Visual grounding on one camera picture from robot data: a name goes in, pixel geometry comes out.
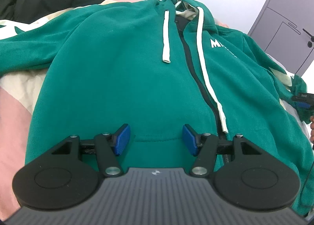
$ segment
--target door frame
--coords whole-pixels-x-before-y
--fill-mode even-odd
[[[255,22],[254,22],[254,24],[252,25],[252,27],[251,27],[251,29],[250,29],[250,31],[249,31],[249,33],[248,33],[248,36],[251,36],[251,34],[254,32],[254,30],[255,30],[255,28],[256,28],[256,25],[257,25],[258,22],[260,21],[261,17],[262,17],[263,14],[264,14],[265,9],[266,9],[267,6],[268,6],[269,1],[270,1],[270,0],[266,0],[266,2],[264,3],[263,8],[261,9],[259,15],[257,16],[257,18],[256,18],[256,20],[255,20]]]

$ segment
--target green fabric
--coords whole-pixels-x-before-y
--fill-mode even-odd
[[[213,112],[187,65],[175,20],[178,0],[93,5],[62,14],[44,26],[0,41],[0,75],[49,67],[33,113],[26,163],[71,134],[90,139],[131,126],[131,140],[119,158],[128,167],[183,167],[193,161],[182,142],[182,126],[217,135]],[[270,67],[273,62],[247,35],[215,25],[204,10],[203,51],[209,79],[222,104],[228,140],[242,133],[292,168],[302,185],[313,162],[309,141],[280,105],[303,90],[295,77],[291,92]],[[162,61],[164,12],[169,11],[171,63]],[[204,83],[196,46],[198,16],[184,38],[195,71]],[[222,46],[211,46],[211,41]],[[223,165],[218,157],[215,169]],[[302,202],[312,204],[313,177]],[[298,195],[293,209],[304,215]]]

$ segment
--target blue gripper pad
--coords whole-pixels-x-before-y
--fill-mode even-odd
[[[113,152],[116,156],[120,156],[125,146],[127,146],[131,135],[131,128],[130,125],[127,125],[122,132],[117,136],[117,142],[116,145],[113,147]]]
[[[182,128],[182,139],[190,154],[196,156],[198,151],[196,146],[196,139],[186,126],[183,126]]]
[[[311,105],[307,104],[307,103],[303,103],[303,102],[296,102],[297,106],[301,107],[301,108],[305,108],[305,109],[310,109]]]

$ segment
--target metal screw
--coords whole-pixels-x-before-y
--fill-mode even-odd
[[[106,174],[109,175],[117,175],[121,172],[120,168],[116,167],[116,166],[110,166],[108,168],[106,168]]]
[[[196,175],[204,175],[207,173],[207,169],[202,166],[196,166],[192,169],[192,173]]]

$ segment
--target white drawstring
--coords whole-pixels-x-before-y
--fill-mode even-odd
[[[203,45],[202,45],[204,11],[203,11],[203,9],[201,7],[197,7],[197,9],[199,10],[199,16],[198,16],[197,33],[196,33],[196,44],[197,44],[197,52],[198,52],[199,60],[201,62],[202,73],[203,73],[203,77],[204,77],[206,88],[207,88],[209,94],[214,99],[214,101],[217,103],[217,108],[218,108],[218,112],[219,112],[219,117],[220,117],[220,121],[221,121],[222,130],[225,133],[228,133],[227,123],[226,123],[226,116],[224,114],[224,111],[222,110],[221,103],[219,103],[219,101],[218,101],[218,99],[216,97],[216,94],[215,94],[212,86],[210,85],[209,77],[208,77],[208,73],[207,73],[207,69],[206,69],[206,64],[205,64]]]
[[[170,47],[169,47],[169,36],[168,36],[168,24],[169,24],[169,11],[164,12],[164,50],[162,52],[162,61],[170,63]]]

